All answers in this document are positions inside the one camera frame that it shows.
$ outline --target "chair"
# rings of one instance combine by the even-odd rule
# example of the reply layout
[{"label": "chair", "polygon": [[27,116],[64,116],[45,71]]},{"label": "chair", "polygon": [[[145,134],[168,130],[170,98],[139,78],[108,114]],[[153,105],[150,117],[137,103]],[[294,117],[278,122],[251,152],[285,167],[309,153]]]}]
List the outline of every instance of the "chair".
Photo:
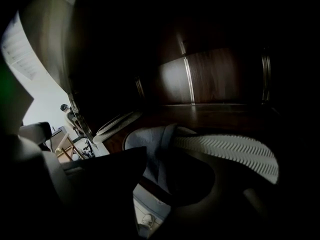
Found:
[{"label": "chair", "polygon": [[[65,142],[68,141],[70,143],[71,146],[69,146],[68,148],[64,147]],[[76,148],[75,144],[73,143],[73,141],[69,138],[69,133],[66,133],[63,137],[63,139],[61,140],[61,142],[59,143],[58,147],[55,150],[55,153],[57,154],[57,157],[61,157],[63,155],[65,155],[70,161],[72,161],[72,155],[74,153],[74,151],[79,155],[79,157],[81,159],[85,159],[85,157],[79,152],[79,150]]]}]

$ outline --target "cabinet door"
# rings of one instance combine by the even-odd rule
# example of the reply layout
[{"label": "cabinet door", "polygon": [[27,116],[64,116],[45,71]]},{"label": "cabinet door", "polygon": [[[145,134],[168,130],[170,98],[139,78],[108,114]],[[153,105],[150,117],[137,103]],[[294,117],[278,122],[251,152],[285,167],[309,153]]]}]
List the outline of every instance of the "cabinet door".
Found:
[{"label": "cabinet door", "polygon": [[254,49],[221,48],[187,56],[195,103],[259,103],[261,55]]},{"label": "cabinet door", "polygon": [[159,66],[144,77],[143,91],[150,104],[191,103],[190,88],[184,58]]}]

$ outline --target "sneaker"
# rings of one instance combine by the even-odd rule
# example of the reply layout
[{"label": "sneaker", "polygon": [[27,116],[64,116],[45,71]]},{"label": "sneaker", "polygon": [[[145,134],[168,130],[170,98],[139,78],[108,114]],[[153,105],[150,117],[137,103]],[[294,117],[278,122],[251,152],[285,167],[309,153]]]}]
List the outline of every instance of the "sneaker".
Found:
[{"label": "sneaker", "polygon": [[148,226],[150,229],[155,222],[155,217],[152,214],[146,214],[142,218],[142,222],[140,224]]}]

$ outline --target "white surface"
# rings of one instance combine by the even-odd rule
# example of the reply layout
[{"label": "white surface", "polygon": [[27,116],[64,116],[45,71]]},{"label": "white surface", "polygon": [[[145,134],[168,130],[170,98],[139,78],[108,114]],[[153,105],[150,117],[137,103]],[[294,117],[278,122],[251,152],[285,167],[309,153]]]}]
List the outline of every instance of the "white surface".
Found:
[{"label": "white surface", "polygon": [[98,143],[98,144],[95,144],[97,149],[98,149],[98,152],[96,151],[96,148],[94,145],[91,145],[92,146],[92,149],[93,149],[93,152],[95,154],[96,157],[101,157],[101,156],[105,156],[105,155],[109,155],[110,152],[107,150],[107,148],[105,147],[105,145],[103,143]]},{"label": "white surface", "polygon": [[102,133],[101,135],[96,135],[93,138],[93,143],[99,144],[104,142],[106,139],[110,138],[112,135],[119,132],[124,127],[128,126],[129,124],[133,123],[135,120],[137,120],[139,117],[141,117],[142,112],[136,111],[132,114],[130,114],[127,118],[120,121],[118,124],[116,124],[112,129]]},{"label": "white surface", "polygon": [[[135,210],[135,216],[136,216],[136,221],[138,224],[140,224],[142,222],[142,219],[143,217],[146,215],[146,214],[149,214],[149,212],[143,208],[136,200],[133,199],[133,204],[134,204],[134,210]],[[158,219],[158,218],[155,218],[155,221],[154,221],[154,224],[151,228],[151,234],[153,232],[155,232],[159,227],[160,225],[162,224],[162,220],[161,219]]]},{"label": "white surface", "polygon": [[1,52],[11,70],[17,70],[30,80],[45,71],[27,39],[18,12],[2,36]]},{"label": "white surface", "polygon": [[12,69],[12,72],[34,98],[23,118],[23,124],[26,126],[39,122],[48,122],[55,130],[64,126],[72,140],[77,138],[77,134],[65,120],[65,113],[60,110],[62,104],[70,106],[69,98],[49,73],[47,71],[38,72],[33,80],[30,80],[15,69]]},{"label": "white surface", "polygon": [[176,136],[173,145],[238,162],[273,184],[278,180],[279,167],[275,155],[253,138],[239,135]]},{"label": "white surface", "polygon": [[114,120],[111,123],[106,123],[105,125],[103,125],[98,132],[96,133],[96,135],[101,135],[104,134],[106,131],[108,131],[110,128],[112,128],[113,126],[115,126],[117,123],[119,123],[121,120],[125,119],[127,116],[129,116],[130,114],[132,114],[133,112],[130,113],[126,113],[125,115],[119,117],[118,119]]}]

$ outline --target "gray fabric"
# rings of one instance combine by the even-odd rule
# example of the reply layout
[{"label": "gray fabric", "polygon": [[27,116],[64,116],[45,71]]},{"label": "gray fabric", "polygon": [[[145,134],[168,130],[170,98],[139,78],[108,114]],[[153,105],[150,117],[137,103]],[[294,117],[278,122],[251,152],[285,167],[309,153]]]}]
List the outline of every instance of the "gray fabric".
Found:
[{"label": "gray fabric", "polygon": [[143,176],[169,193],[164,159],[177,125],[141,128],[130,133],[124,149],[146,146],[147,162]]}]

